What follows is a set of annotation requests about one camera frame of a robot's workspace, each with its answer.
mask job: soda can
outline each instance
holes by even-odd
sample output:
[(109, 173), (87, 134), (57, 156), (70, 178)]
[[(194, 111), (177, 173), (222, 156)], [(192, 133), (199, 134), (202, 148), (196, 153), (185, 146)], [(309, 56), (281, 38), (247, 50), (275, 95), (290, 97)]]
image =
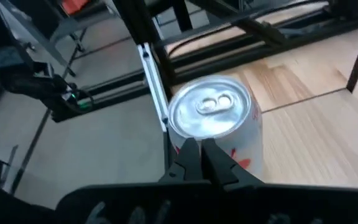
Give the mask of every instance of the soda can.
[(213, 138), (241, 167), (262, 175), (260, 108), (252, 93), (233, 78), (211, 75), (181, 87), (168, 107), (168, 132), (177, 153), (187, 138)]

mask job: metal frame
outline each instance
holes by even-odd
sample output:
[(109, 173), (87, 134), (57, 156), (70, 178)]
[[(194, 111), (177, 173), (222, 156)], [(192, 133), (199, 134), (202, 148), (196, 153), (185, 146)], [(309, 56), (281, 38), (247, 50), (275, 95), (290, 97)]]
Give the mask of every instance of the metal frame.
[[(179, 37), (162, 41), (160, 40), (160, 36), (153, 25), (152, 18), (143, 1), (114, 0), (114, 3), (122, 20), (129, 29), (132, 38), (138, 45), (145, 70), (138, 70), (122, 77), (86, 88), (85, 90), (88, 91), (90, 95), (94, 96), (115, 88), (124, 88), (125, 86), (130, 85), (130, 87), (112, 95), (95, 99), (95, 105), (91, 111), (131, 100), (151, 92), (164, 134), (165, 167), (169, 167), (174, 154), (172, 153), (173, 149), (164, 124), (164, 113), (166, 113), (166, 109), (162, 110), (162, 104), (159, 102), (158, 97), (156, 97), (158, 94), (155, 93), (155, 89), (158, 88), (158, 86), (161, 86), (161, 90), (163, 90), (166, 95), (166, 101), (169, 101), (172, 97), (170, 87), (173, 85), (181, 84), (197, 77), (236, 67), (247, 62), (268, 57), (273, 54), (323, 40), (334, 35), (343, 34), (358, 28), (358, 17), (343, 20), (342, 18), (334, 17), (326, 9), (320, 9), (274, 24), (274, 27), (281, 30), (298, 29), (297, 34), (288, 34), (288, 39), (279, 45), (276, 43), (272, 44), (271, 42), (268, 44), (262, 42), (262, 40), (265, 39), (259, 38), (261, 35), (260, 32), (256, 34), (254, 33), (253, 35), (248, 33), (188, 52), (187, 54), (178, 57), (168, 58), (165, 51), (165, 46), (167, 44), (180, 39), (189, 38), (189, 36), (200, 35), (200, 33), (206, 32), (205, 28), (189, 30)], [(238, 15), (228, 17), (223, 19), (219, 24), (208, 26), (208, 29), (221, 27), (227, 23), (235, 25), (241, 24), (238, 21), (248, 18), (249, 14), (250, 12), (242, 12)], [(146, 56), (153, 60), (152, 64), (153, 66), (156, 66), (160, 74), (160, 79), (157, 82), (156, 79), (152, 78), (151, 74), (156, 74), (158, 72), (151, 72), (150, 63), (147, 64), (144, 60)], [(347, 89), (350, 92), (353, 92), (357, 79), (358, 57), (347, 84)], [(85, 95), (80, 95), (80, 99), (85, 98)], [(53, 114), (53, 120), (59, 122), (79, 115), (80, 114), (74, 112)]]

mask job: can rim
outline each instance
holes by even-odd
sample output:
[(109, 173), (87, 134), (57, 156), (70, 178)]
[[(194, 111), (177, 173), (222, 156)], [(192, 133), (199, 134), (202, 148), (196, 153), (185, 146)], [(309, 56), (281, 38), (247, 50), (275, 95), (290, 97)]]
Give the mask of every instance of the can rim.
[[(220, 80), (221, 83), (222, 81), (224, 81), (224, 83), (230, 84), (234, 87), (236, 87), (239, 91), (242, 92), (242, 94), (244, 95), (244, 99), (246, 100), (246, 112), (244, 113), (244, 117), (239, 120), (239, 122), (237, 122), (236, 125), (234, 125), (232, 128), (228, 129), (225, 132), (222, 132), (220, 134), (217, 134), (215, 136), (207, 136), (205, 138), (195, 138), (193, 136), (190, 136), (189, 134), (187, 134), (186, 132), (184, 132), (183, 130), (179, 129), (175, 123), (172, 121), (173, 118), (173, 113), (174, 113), (174, 109), (176, 108), (176, 105), (180, 99), (180, 97), (184, 96), (185, 94), (187, 94), (192, 88), (191, 86), (194, 86), (195, 83), (198, 83), (202, 80), (209, 80), (211, 81), (211, 78), (223, 78), (223, 80)], [(251, 100), (251, 95), (250, 92), (248, 90), (248, 88), (241, 82), (239, 82), (238, 80), (236, 80), (235, 78), (232, 77), (228, 77), (227, 75), (209, 75), (207, 77), (201, 77), (201, 78), (197, 78), (194, 79), (188, 83), (186, 83), (185, 85), (183, 85), (177, 94), (175, 94), (168, 106), (168, 125), (180, 136), (184, 137), (184, 138), (195, 138), (197, 141), (203, 140), (203, 139), (207, 139), (207, 138), (221, 138), (224, 136), (227, 136), (228, 134), (232, 133), (233, 131), (235, 131), (236, 129), (238, 129), (238, 127), (240, 125), (242, 125), (244, 123), (244, 121), (247, 119), (247, 117), (249, 116), (249, 113), (251, 111), (251, 104), (252, 104), (252, 100)]]

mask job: red object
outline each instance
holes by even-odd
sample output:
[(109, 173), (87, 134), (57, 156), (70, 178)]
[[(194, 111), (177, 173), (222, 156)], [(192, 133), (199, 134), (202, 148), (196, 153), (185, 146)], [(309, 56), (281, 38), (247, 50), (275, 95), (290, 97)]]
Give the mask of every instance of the red object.
[(73, 14), (79, 11), (88, 0), (63, 0), (63, 8), (68, 14)]

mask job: concrete floor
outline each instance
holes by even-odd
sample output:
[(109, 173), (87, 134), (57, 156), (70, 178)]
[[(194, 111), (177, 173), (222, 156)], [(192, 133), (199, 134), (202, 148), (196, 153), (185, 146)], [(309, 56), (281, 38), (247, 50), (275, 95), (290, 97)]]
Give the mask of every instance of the concrete floor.
[[(189, 6), (190, 12), (197, 10)], [(174, 17), (168, 11), (160, 22)], [(191, 16), (193, 26), (208, 23), (205, 12)], [(177, 22), (161, 28), (164, 37), (180, 33)], [(96, 24), (87, 30), (83, 44), (93, 50), (128, 37), (120, 19)], [(68, 60), (74, 49), (70, 38), (58, 43)], [(42, 49), (34, 58), (50, 60), (56, 73), (63, 67)], [(78, 77), (67, 77), (78, 86), (93, 85), (142, 68), (133, 40), (120, 42), (74, 61)], [(7, 161), (19, 145), (8, 176), (10, 187), (46, 108), (22, 95), (5, 93), (0, 101), (0, 159)], [(110, 106), (77, 118), (54, 123), (48, 119), (15, 196), (30, 203), (54, 208), (67, 193), (86, 185), (153, 182), (164, 173), (163, 136), (149, 95)]]

